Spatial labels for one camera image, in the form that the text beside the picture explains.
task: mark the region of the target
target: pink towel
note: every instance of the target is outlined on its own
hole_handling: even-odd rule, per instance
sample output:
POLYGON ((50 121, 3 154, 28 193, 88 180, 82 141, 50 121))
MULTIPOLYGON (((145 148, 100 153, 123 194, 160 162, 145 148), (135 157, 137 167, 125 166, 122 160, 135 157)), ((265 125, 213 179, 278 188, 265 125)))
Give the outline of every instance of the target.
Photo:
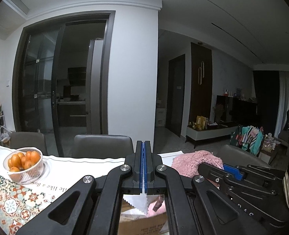
MULTIPOLYGON (((176 156, 173 160, 172 168, 177 170, 180 175, 192 178, 195 175, 199 175, 198 167, 201 163, 224 169, 222 160, 205 150, 176 156)), ((164 195, 161 195, 156 202, 150 204, 146 216, 156 216, 164 212, 166 212, 164 195)))

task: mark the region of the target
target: ceiling light strip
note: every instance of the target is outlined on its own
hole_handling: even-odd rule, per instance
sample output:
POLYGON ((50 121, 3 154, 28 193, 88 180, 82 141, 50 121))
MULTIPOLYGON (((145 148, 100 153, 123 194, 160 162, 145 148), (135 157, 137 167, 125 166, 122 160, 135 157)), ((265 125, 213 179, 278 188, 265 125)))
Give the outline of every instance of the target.
POLYGON ((216 7, 220 8, 222 11, 224 11, 229 16, 231 16, 234 20, 236 20, 260 44, 260 46, 263 47, 262 44, 258 41, 258 39, 239 20, 237 20, 233 15, 231 15, 229 12, 227 12, 226 10, 224 10, 222 7, 218 6, 216 3, 212 2, 211 0, 207 0, 207 1, 210 2, 211 4, 215 5, 216 7))
POLYGON ((224 31, 225 33, 227 33, 229 36, 233 37, 236 41, 238 41, 239 43, 241 43, 247 50, 249 50, 252 54, 255 55, 255 57, 257 59, 259 59, 261 61, 261 63, 264 63, 255 53, 252 52, 252 50, 250 48, 248 48, 245 44, 243 44, 240 40, 238 40, 236 37, 234 37, 233 35, 231 35, 229 32, 225 31, 224 29, 220 28, 219 26, 217 26, 214 23, 211 23, 213 26, 216 26, 217 28, 221 29, 222 31, 224 31))

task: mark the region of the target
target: metal screw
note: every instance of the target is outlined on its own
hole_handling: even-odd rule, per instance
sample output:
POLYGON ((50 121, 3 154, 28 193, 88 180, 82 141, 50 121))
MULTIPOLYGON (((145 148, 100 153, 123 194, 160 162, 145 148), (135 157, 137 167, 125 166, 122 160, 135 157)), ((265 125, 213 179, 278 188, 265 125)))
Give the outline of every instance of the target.
POLYGON ((120 167, 120 170, 122 171, 127 171, 130 169, 130 166, 128 164, 123 164, 121 167, 120 167))
POLYGON ((156 167, 159 171, 165 171, 167 169, 167 166, 164 164, 160 164, 156 167))
POLYGON ((83 181, 84 183, 91 183, 92 180, 93 180, 93 177, 91 177, 91 176, 85 176, 85 177, 83 177, 83 179, 82 179, 82 181, 83 181))
POLYGON ((201 176, 201 175, 196 175, 196 176, 195 176, 195 181, 196 181, 197 183, 202 183, 202 182, 204 181, 204 177, 201 176))

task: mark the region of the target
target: floor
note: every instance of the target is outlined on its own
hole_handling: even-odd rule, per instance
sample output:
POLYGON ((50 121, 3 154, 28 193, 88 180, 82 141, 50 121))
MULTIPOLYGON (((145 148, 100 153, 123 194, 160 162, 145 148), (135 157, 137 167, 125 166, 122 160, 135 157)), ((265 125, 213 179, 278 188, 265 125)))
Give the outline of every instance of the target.
MULTIPOLYGON (((223 145, 229 144, 229 138, 220 138, 216 141, 207 140, 200 141, 199 145, 194 149, 194 145, 186 142, 184 137, 178 137, 165 127, 155 127, 154 131, 154 145, 153 153, 162 154, 169 152, 182 151, 183 153, 191 153, 198 150, 207 150, 216 155, 218 149, 223 145)), ((281 148, 270 164, 274 169, 286 170, 288 166, 288 156, 286 156, 286 149, 281 148)))
MULTIPOLYGON (((86 134, 87 127, 60 127, 59 135, 65 157, 71 157, 73 138, 78 134, 86 134)), ((49 155, 59 156, 56 148, 54 133, 45 133, 45 140, 49 155)))

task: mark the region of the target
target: cardboard box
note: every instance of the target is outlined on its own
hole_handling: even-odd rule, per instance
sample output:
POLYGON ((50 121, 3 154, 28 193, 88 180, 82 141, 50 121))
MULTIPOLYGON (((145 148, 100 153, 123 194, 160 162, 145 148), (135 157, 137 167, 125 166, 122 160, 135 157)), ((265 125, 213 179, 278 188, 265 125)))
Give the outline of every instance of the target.
POLYGON ((118 235, 159 235, 168 231, 167 227, 165 228, 165 223, 167 222, 166 213, 149 218, 146 218, 145 215, 123 213, 132 208, 128 202, 123 201, 118 225, 118 235))

